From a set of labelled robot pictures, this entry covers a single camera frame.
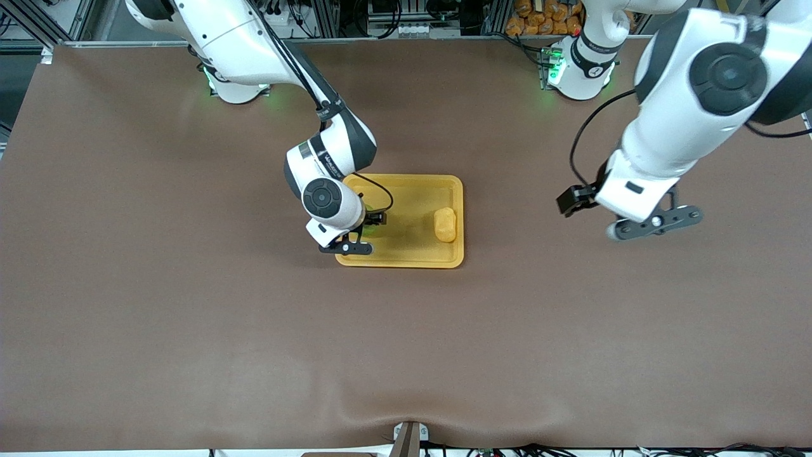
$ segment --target cable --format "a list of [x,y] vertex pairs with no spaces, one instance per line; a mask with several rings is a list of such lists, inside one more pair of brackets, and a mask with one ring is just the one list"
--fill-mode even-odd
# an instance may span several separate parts
[[310,17],[310,13],[313,11],[313,8],[308,9],[307,16],[305,16],[302,14],[302,5],[299,1],[287,0],[287,9],[291,11],[294,22],[296,22],[296,25],[298,25],[299,28],[301,28],[302,32],[304,32],[308,36],[308,38],[315,38],[316,33],[310,32],[310,28],[307,27],[307,18]]
[[276,32],[274,32],[274,30],[270,27],[270,24],[268,24],[268,21],[265,20],[265,16],[261,13],[261,11],[259,11],[257,5],[255,5],[253,2],[248,2],[248,4],[253,10],[253,13],[259,17],[262,27],[265,29],[266,33],[268,33],[270,41],[274,44],[274,47],[276,47],[276,50],[279,52],[279,56],[288,65],[288,67],[291,68],[293,74],[296,75],[296,78],[299,79],[299,82],[301,82],[302,86],[304,87],[304,90],[307,91],[307,93],[316,103],[316,110],[321,110],[322,104],[320,103],[318,97],[316,97],[316,93],[313,92],[313,88],[310,87],[310,83],[307,81],[307,78],[305,78],[305,74],[302,72],[298,62],[291,54],[291,51],[287,48],[287,46],[285,46],[285,43],[279,38],[279,35],[277,35]]
[[367,211],[367,212],[366,212],[366,214],[380,214],[380,213],[382,213],[382,212],[389,211],[389,210],[392,208],[392,205],[394,205],[394,204],[395,204],[395,199],[392,197],[392,192],[390,192],[390,191],[389,191],[389,189],[387,189],[386,187],[383,187],[383,186],[382,186],[382,185],[380,185],[378,182],[373,181],[373,180],[369,179],[369,178],[368,178],[368,177],[366,177],[366,176],[359,175],[358,173],[355,173],[355,172],[353,172],[352,174],[353,174],[354,176],[357,176],[357,177],[361,178],[361,179],[362,179],[362,180],[364,180],[364,181],[367,181],[367,182],[369,182],[369,183],[372,183],[373,185],[377,186],[378,188],[380,188],[380,189],[382,189],[384,192],[386,192],[386,193],[387,193],[387,195],[389,196],[389,205],[388,205],[387,207],[385,207],[385,208],[378,208],[377,210],[371,210],[371,211]]
[[458,11],[452,12],[450,15],[444,15],[440,13],[439,8],[434,8],[437,6],[439,0],[426,0],[425,2],[425,12],[428,13],[431,17],[435,18],[439,21],[447,21],[447,20],[455,20],[460,18],[460,13]]
[[575,177],[578,178],[578,180],[586,187],[590,187],[591,184],[586,182],[586,179],[584,179],[584,177],[578,172],[578,169],[575,166],[575,149],[578,147],[578,140],[581,139],[581,134],[584,132],[584,129],[586,128],[586,126],[589,125],[590,122],[592,122],[592,119],[594,119],[595,116],[598,115],[599,112],[603,111],[603,108],[608,107],[612,103],[617,102],[618,100],[620,100],[623,97],[628,97],[631,94],[634,94],[634,89],[627,90],[626,92],[623,92],[620,95],[616,95],[616,96],[606,100],[600,107],[598,107],[598,109],[596,109],[595,111],[592,111],[592,114],[590,114],[590,117],[586,118],[584,123],[581,124],[581,128],[578,129],[578,133],[575,134],[575,139],[572,140],[572,149],[569,150],[569,168],[572,170],[572,174],[574,174]]
[[792,133],[769,133],[753,127],[753,125],[749,121],[745,122],[745,127],[750,132],[753,132],[756,135],[765,138],[795,138],[795,137],[803,137],[804,135],[809,135],[810,133],[812,133],[812,128],[810,128],[809,130],[801,130],[800,132],[792,132]]
[[6,13],[0,13],[0,37],[4,35],[6,32],[8,32],[8,29],[12,25],[17,24],[14,23],[14,20],[11,18],[11,16],[7,15]]
[[454,447],[454,446],[449,446],[449,445],[445,445],[445,444],[438,444],[436,442],[431,442],[431,441],[423,441],[423,442],[421,442],[421,444],[426,449],[460,449],[460,450],[461,449],[470,449],[468,447]]
[[525,56],[527,56],[527,59],[529,59],[530,62],[535,63],[539,67],[549,67],[550,66],[549,64],[539,62],[538,60],[536,60],[533,57],[532,54],[530,54],[531,51],[532,52],[540,52],[542,50],[542,48],[537,48],[537,47],[534,47],[534,46],[527,46],[525,43],[521,42],[521,39],[518,36],[516,36],[516,40],[514,40],[513,38],[510,38],[508,35],[505,35],[504,33],[501,33],[501,32],[488,32],[485,35],[486,36],[493,35],[495,37],[501,37],[502,39],[506,40],[508,43],[519,47],[521,49],[521,51],[525,53]]
[[[363,1],[364,0],[356,0],[356,2],[353,4],[352,22],[355,23],[356,28],[358,29],[358,32],[361,35],[365,37],[372,37],[372,35],[369,35],[367,32],[364,31],[365,28],[361,27],[361,17],[369,16],[368,11],[362,11],[360,15],[358,14],[360,8],[363,6]],[[387,27],[387,30],[382,35],[376,37],[378,40],[382,40],[384,38],[389,37],[392,33],[395,32],[395,30],[398,29],[398,26],[400,25],[400,19],[403,17],[404,12],[403,5],[400,3],[400,0],[392,0],[392,3],[393,3],[392,20],[389,24],[389,27]]]
[[662,450],[659,449],[650,449],[650,457],[664,457],[664,456],[675,456],[675,457],[717,457],[722,452],[758,452],[762,454],[768,454],[772,457],[787,457],[792,455],[793,452],[796,454],[801,452],[807,452],[806,448],[774,448],[774,447],[764,447],[764,446],[757,446],[754,444],[750,444],[747,442],[738,442],[731,444],[730,446],[725,446],[720,449],[699,449],[699,448],[684,448],[684,449],[673,449],[673,448],[665,448]]

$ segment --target plastic tray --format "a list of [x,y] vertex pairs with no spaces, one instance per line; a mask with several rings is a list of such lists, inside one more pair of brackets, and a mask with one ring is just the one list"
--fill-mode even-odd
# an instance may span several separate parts
[[[451,175],[364,174],[392,192],[395,204],[387,223],[365,230],[362,241],[372,243],[371,255],[336,255],[348,267],[456,268],[464,257],[462,181]],[[344,179],[372,208],[389,203],[378,187],[357,176]],[[441,242],[434,235],[434,212],[450,207],[456,213],[456,240]]]

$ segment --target table surface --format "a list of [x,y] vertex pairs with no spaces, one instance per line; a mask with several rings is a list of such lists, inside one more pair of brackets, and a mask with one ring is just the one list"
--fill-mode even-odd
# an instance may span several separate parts
[[[463,181],[451,271],[318,253],[282,173],[317,127],[303,90],[228,106],[183,48],[57,49],[0,163],[0,450],[357,446],[401,420],[457,446],[812,445],[809,138],[738,132],[680,184],[705,220],[665,237],[558,214],[574,133],[644,45],[589,102],[501,41],[304,46],[378,139],[368,171]],[[589,126],[585,172],[636,112]]]

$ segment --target metal frame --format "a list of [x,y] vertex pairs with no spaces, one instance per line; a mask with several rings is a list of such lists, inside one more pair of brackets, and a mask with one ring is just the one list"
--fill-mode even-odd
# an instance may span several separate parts
[[[630,35],[628,37],[629,40],[635,39],[647,39],[651,38],[653,35]],[[528,37],[528,39],[533,40],[559,40],[562,38],[562,35],[538,35]],[[501,41],[502,38],[500,37],[488,37],[488,36],[478,36],[478,35],[471,35],[465,37],[444,37],[438,38],[439,40],[487,40],[487,41]],[[376,41],[375,37],[354,37],[354,38],[292,38],[286,39],[284,41],[294,41],[297,43],[307,43],[307,44],[320,44],[320,45],[340,45],[344,43],[352,43],[354,41]],[[63,46],[71,47],[71,48],[171,48],[171,47],[187,47],[188,43],[186,41],[178,40],[178,41],[65,41],[62,43]]]
[[76,14],[73,16],[73,23],[71,24],[71,30],[68,31],[68,35],[71,36],[72,40],[81,40],[82,33],[84,32],[87,24],[88,24],[88,15],[90,14],[90,9],[93,7],[93,4],[96,0],[80,0],[79,1],[79,9],[76,10]]
[[11,126],[2,120],[0,120],[0,133],[6,135],[7,137],[11,135]]
[[331,0],[313,0],[313,12],[316,13],[316,25],[322,38],[339,36],[339,7]]
[[0,0],[0,7],[48,49],[71,40],[67,32],[32,0]]
[[482,23],[482,33],[499,32],[504,33],[508,26],[508,20],[513,13],[512,0],[494,0],[490,4],[488,16]]
[[42,43],[37,40],[0,40],[0,55],[40,54]]

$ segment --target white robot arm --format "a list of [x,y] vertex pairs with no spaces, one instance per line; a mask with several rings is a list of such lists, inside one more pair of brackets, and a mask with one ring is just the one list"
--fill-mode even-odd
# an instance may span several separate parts
[[[702,9],[669,20],[635,74],[640,114],[597,180],[559,197],[561,212],[603,205],[619,217],[607,234],[620,240],[696,224],[698,208],[676,205],[680,177],[744,122],[775,124],[812,107],[812,3],[796,5],[805,6],[792,24]],[[666,194],[671,210],[659,208]]]
[[307,230],[322,252],[370,254],[368,243],[347,236],[363,224],[381,224],[382,211],[366,211],[341,180],[368,167],[377,150],[369,129],[330,87],[313,63],[274,33],[253,0],[126,0],[146,28],[189,43],[220,98],[245,103],[272,84],[307,90],[322,122],[320,131],[287,152],[284,175],[311,220]]
[[629,31],[625,11],[650,15],[678,10],[685,0],[582,0],[586,10],[584,28],[577,37],[554,44],[561,57],[548,72],[547,82],[563,95],[587,100],[598,95],[615,67],[617,51]]

